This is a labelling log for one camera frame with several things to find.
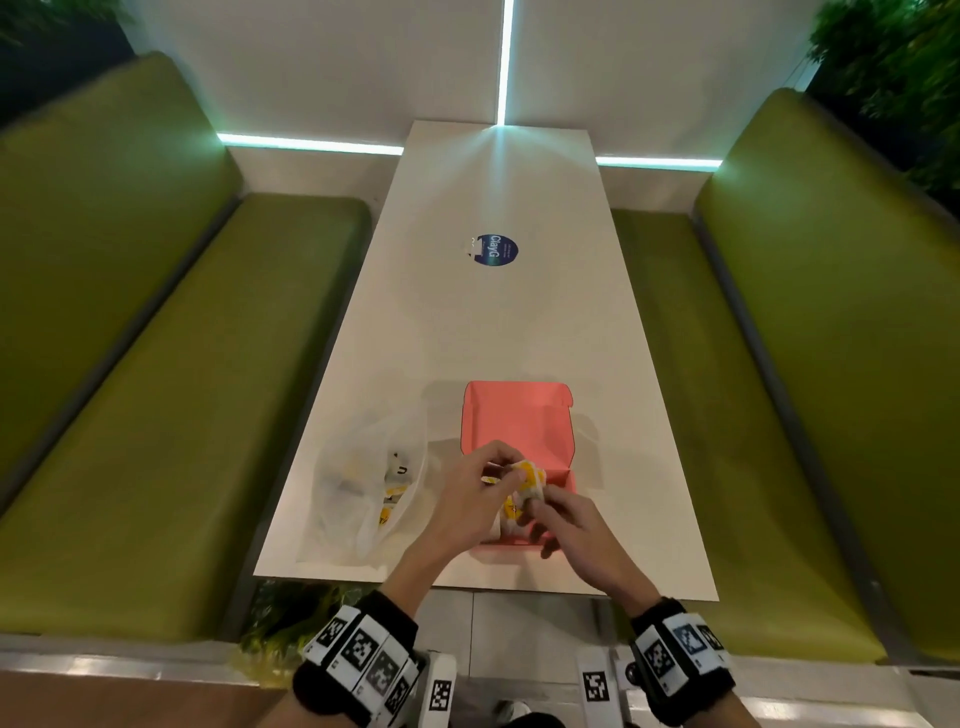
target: green bench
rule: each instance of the green bench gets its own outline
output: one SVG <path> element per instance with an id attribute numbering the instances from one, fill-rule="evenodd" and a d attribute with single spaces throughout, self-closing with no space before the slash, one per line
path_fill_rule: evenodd
<path id="1" fill-rule="evenodd" d="M 3 134 L 0 472 L 241 184 L 159 54 Z M 0 516 L 0 632 L 217 634 L 370 230 L 357 200 L 243 199 Z"/>
<path id="2" fill-rule="evenodd" d="M 908 638 L 960 660 L 960 229 L 775 92 L 697 212 Z M 733 651 L 873 662 L 873 636 L 693 223 L 614 220 Z"/>

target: green foliage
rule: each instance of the green foliage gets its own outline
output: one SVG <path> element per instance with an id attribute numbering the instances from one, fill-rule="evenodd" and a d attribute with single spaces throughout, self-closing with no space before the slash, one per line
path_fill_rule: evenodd
<path id="1" fill-rule="evenodd" d="M 123 17 L 122 0 L 0 0 L 0 42 L 18 44 L 26 33 L 48 31 L 79 17 Z"/>
<path id="2" fill-rule="evenodd" d="M 811 42 L 828 92 L 939 141 L 911 179 L 960 189 L 960 0 L 829 0 Z"/>

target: round sticker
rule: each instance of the round sticker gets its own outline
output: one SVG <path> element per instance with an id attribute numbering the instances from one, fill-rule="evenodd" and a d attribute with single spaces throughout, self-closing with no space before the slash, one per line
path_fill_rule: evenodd
<path id="1" fill-rule="evenodd" d="M 484 265 L 506 265 L 516 258 L 516 243 L 506 235 L 478 235 L 473 259 Z"/>

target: wristband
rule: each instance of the wristband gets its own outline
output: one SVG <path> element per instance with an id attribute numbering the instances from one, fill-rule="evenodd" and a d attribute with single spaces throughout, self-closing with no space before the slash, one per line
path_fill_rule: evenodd
<path id="1" fill-rule="evenodd" d="M 676 599 L 661 599 L 631 625 L 640 686 L 661 723 L 681 726 L 733 689 L 730 654 Z"/>
<path id="2" fill-rule="evenodd" d="M 420 674 L 416 637 L 417 623 L 381 592 L 344 605 L 303 649 L 294 696 L 318 716 L 389 725 Z"/>

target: box flap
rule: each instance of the box flap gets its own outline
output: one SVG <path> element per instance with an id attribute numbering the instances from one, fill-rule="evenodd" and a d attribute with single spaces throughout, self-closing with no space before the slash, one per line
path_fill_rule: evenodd
<path id="1" fill-rule="evenodd" d="M 464 393 L 460 449 L 503 440 L 546 470 L 573 460 L 570 388 L 555 381 L 472 381 Z"/>

